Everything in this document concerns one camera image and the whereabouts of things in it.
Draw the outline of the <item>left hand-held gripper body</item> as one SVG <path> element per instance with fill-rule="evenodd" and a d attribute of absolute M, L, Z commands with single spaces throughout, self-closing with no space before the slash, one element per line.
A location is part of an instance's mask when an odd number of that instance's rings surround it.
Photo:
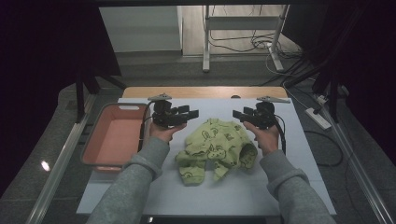
<path fill-rule="evenodd" d="M 177 112 L 177 107 L 172 107 L 170 100 L 172 97 L 166 93 L 151 96 L 148 100 L 154 103 L 152 113 L 152 121 L 164 128 L 169 128 L 170 126 L 178 126 L 187 121 L 183 120 L 181 114 Z"/>

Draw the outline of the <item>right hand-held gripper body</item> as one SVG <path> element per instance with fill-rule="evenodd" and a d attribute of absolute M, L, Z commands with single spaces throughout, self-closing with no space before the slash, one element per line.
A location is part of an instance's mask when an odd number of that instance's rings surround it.
<path fill-rule="evenodd" d="M 252 116 L 256 119 L 254 125 L 261 130 L 269 129 L 278 124 L 275 116 L 274 103 L 289 104 L 290 100 L 280 99 L 272 96 L 262 96 L 257 98 L 258 103 Z"/>

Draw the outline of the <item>green printed baby romper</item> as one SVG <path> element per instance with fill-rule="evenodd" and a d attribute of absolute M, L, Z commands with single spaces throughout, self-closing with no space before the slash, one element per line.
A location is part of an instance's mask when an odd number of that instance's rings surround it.
<path fill-rule="evenodd" d="M 245 129 L 234 121 L 208 119 L 185 143 L 185 149 L 175 157 L 185 186 L 203 183 L 209 161 L 213 163 L 213 180 L 220 181 L 233 169 L 251 169 L 258 155 Z"/>

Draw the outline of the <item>pink plastic basket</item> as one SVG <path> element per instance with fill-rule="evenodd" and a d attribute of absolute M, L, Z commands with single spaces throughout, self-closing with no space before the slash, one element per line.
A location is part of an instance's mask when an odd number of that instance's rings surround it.
<path fill-rule="evenodd" d="M 96 172 L 118 173 L 147 139 L 141 128 L 148 113 L 146 104 L 105 105 L 81 152 L 81 162 Z"/>

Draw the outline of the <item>person's left hand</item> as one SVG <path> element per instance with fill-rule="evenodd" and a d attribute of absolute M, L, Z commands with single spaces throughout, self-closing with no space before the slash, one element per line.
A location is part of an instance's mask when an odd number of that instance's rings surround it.
<path fill-rule="evenodd" d="M 169 143 L 173 139 L 173 134 L 183 130 L 187 126 L 186 123 L 183 123 L 178 126 L 174 126 L 171 128 L 164 128 L 159 126 L 155 123 L 150 124 L 149 128 L 149 135 L 159 138 L 160 140 L 164 141 L 165 143 Z"/>

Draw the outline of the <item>person's right hand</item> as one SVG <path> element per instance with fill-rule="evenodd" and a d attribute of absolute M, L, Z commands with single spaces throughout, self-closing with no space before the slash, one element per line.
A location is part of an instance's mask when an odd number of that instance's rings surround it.
<path fill-rule="evenodd" d="M 258 142 L 263 156 L 278 150 L 279 132 L 275 126 L 261 130 L 247 121 L 244 121 L 243 125 L 255 135 L 255 140 Z"/>

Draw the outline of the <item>white power strip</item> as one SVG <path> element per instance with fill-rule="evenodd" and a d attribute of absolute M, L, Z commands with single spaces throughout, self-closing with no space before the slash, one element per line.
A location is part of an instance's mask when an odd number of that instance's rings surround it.
<path fill-rule="evenodd" d="M 332 125 L 325 119 L 323 118 L 319 113 L 315 114 L 314 113 L 315 109 L 314 108 L 307 108 L 305 110 L 305 114 L 311 118 L 322 130 L 330 130 Z"/>

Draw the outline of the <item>black metal stand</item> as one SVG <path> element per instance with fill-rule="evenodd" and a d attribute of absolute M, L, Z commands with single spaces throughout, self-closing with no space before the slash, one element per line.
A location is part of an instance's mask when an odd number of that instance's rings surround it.
<path fill-rule="evenodd" d="M 80 123 L 85 115 L 84 89 L 87 89 L 89 94 L 97 94 L 99 90 L 101 90 L 99 82 L 96 79 L 97 77 L 104 79 L 123 91 L 127 88 L 127 85 L 123 82 L 112 76 L 106 75 L 98 69 L 78 70 L 76 72 L 75 82 L 78 110 L 76 123 Z"/>
<path fill-rule="evenodd" d="M 284 89 L 293 87 L 308 79 L 309 77 L 312 77 L 313 75 L 317 75 L 318 77 L 314 81 L 311 90 L 313 91 L 313 93 L 324 93 L 325 91 L 328 91 L 328 107 L 330 115 L 335 122 L 338 122 L 336 112 L 339 80 L 336 74 L 335 62 L 333 62 L 332 60 L 325 60 L 310 71 L 300 75 L 297 78 L 294 78 L 291 81 L 285 82 Z"/>

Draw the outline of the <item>black curtain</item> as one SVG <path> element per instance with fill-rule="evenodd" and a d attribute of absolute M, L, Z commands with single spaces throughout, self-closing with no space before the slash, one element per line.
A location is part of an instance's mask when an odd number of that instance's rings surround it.
<path fill-rule="evenodd" d="M 0 197 L 46 130 L 60 90 L 119 74 L 95 0 L 0 0 Z"/>
<path fill-rule="evenodd" d="M 361 15 L 313 91 L 324 92 L 335 77 L 346 87 L 346 104 L 352 114 L 396 165 L 396 0 L 291 5 L 283 35 L 318 65 L 336 49 L 356 9 Z"/>

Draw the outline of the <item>white metal stand frame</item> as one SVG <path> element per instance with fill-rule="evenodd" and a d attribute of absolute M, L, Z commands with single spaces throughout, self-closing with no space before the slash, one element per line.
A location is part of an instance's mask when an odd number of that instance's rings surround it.
<path fill-rule="evenodd" d="M 273 40 L 266 47 L 277 72 L 283 72 L 284 67 L 279 59 L 276 46 L 283 28 L 289 5 L 284 5 L 281 13 L 276 16 L 210 16 L 210 6 L 204 6 L 204 46 L 203 46 L 203 71 L 210 69 L 210 43 L 209 34 L 212 30 L 274 30 Z"/>

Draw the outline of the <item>aluminium rail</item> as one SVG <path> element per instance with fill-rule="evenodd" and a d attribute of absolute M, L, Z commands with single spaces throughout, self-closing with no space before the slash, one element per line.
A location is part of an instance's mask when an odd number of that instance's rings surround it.
<path fill-rule="evenodd" d="M 61 180 L 64 176 L 64 172 L 67 165 L 74 153 L 75 147 L 78 144 L 78 139 L 82 134 L 82 131 L 88 121 L 89 115 L 91 114 L 92 107 L 96 101 L 96 94 L 89 94 L 86 102 L 84 103 L 85 108 L 83 109 L 82 118 L 80 122 L 76 122 L 67 139 L 62 147 L 62 150 L 54 163 L 49 177 L 41 190 L 30 215 L 28 216 L 25 224 L 41 224 L 47 211 L 50 207 L 50 203 L 55 195 L 57 188 L 59 187 Z"/>
<path fill-rule="evenodd" d="M 372 179 L 363 168 L 359 157 L 355 153 L 352 139 L 347 130 L 342 127 L 340 119 L 334 119 L 327 107 L 322 109 L 322 115 L 332 125 L 332 132 L 340 144 L 341 149 L 347 156 L 348 167 L 357 179 L 362 192 L 370 204 L 379 224 L 396 224 L 396 219 L 388 209 Z"/>

